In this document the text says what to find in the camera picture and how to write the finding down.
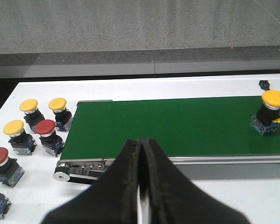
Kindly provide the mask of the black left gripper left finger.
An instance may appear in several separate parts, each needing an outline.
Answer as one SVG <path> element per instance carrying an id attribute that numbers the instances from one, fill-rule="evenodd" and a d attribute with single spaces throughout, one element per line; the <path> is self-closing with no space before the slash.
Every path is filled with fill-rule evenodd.
<path id="1" fill-rule="evenodd" d="M 137 223 L 138 140 L 127 140 L 113 164 L 80 195 L 50 211 L 44 224 Z"/>

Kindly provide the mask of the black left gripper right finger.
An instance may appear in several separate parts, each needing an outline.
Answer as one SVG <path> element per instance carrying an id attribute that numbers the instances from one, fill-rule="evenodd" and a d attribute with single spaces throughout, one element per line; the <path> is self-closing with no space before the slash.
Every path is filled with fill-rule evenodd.
<path id="1" fill-rule="evenodd" d="M 191 182 L 155 139 L 141 140 L 148 164 L 152 224 L 248 224 L 241 212 Z"/>

